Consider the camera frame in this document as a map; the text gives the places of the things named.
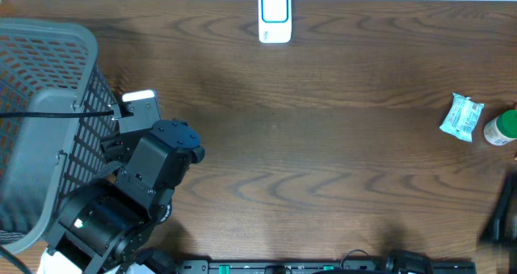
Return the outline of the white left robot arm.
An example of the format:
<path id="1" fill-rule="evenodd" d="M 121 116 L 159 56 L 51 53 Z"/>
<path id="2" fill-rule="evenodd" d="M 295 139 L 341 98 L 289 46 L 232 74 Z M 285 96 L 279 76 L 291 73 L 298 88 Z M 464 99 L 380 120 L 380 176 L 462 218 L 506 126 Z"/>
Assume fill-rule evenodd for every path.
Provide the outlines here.
<path id="1" fill-rule="evenodd" d="M 181 120 L 163 120 L 158 101 L 112 104 L 117 133 L 100 142 L 106 164 L 73 190 L 47 234 L 40 273 L 126 273 L 190 165 L 204 158 L 200 137 Z"/>

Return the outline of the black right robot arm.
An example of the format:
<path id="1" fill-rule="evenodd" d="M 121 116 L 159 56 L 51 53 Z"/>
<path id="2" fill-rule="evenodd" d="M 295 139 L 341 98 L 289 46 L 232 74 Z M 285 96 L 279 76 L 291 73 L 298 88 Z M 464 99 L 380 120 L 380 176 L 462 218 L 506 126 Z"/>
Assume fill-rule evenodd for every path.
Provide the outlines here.
<path id="1" fill-rule="evenodd" d="M 516 274 L 516 171 L 510 171 L 479 242 L 509 250 L 509 274 Z M 433 262 L 409 251 L 392 251 L 385 264 L 387 273 L 476 274 L 474 262 Z"/>

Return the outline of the mint green wipes packet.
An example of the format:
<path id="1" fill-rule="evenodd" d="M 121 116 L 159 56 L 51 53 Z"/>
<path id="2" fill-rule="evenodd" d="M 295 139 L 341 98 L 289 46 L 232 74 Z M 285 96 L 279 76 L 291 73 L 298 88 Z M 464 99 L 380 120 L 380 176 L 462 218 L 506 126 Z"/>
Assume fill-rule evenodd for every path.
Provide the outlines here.
<path id="1" fill-rule="evenodd" d="M 469 97 L 453 93 L 452 106 L 439 129 L 459 140 L 472 142 L 472 133 L 484 108 L 483 103 L 475 103 Z"/>

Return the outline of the green lid jar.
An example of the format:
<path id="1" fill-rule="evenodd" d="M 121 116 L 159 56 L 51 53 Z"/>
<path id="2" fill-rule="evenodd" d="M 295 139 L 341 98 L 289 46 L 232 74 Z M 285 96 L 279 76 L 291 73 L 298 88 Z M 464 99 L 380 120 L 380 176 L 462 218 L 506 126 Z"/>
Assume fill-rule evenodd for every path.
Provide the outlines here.
<path id="1" fill-rule="evenodd" d="M 489 121 L 483 128 L 483 135 L 491 145 L 496 146 L 515 141 L 516 110 L 508 110 Z"/>

